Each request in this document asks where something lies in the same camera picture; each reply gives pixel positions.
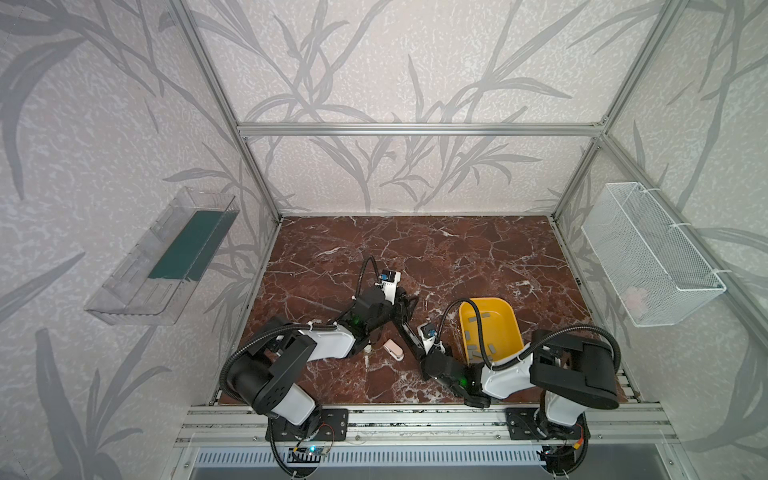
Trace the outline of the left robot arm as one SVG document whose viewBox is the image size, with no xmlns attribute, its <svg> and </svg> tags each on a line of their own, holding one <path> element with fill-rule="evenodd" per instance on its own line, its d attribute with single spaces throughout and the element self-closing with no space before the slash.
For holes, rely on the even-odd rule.
<svg viewBox="0 0 768 480">
<path fill-rule="evenodd" d="M 271 420 L 285 421 L 305 433 L 315 431 L 321 408 L 297 384 L 306 365 L 356 355 L 387 324 L 407 324 L 418 300 L 402 287 L 388 298 L 382 287 L 373 286 L 325 324 L 291 323 L 274 316 L 224 362 L 219 388 Z"/>
</svg>

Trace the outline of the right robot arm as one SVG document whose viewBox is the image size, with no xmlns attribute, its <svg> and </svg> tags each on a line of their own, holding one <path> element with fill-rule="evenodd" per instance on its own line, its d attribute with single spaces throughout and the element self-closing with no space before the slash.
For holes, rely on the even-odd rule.
<svg viewBox="0 0 768 480">
<path fill-rule="evenodd" d="M 485 409 L 493 399 L 537 387 L 542 427 L 572 427 L 588 409 L 619 407 L 616 374 L 621 350 L 605 329 L 577 324 L 557 331 L 537 330 L 532 342 L 502 363 L 467 365 L 437 347 L 420 361 L 425 377 L 437 381 L 463 403 Z"/>
</svg>

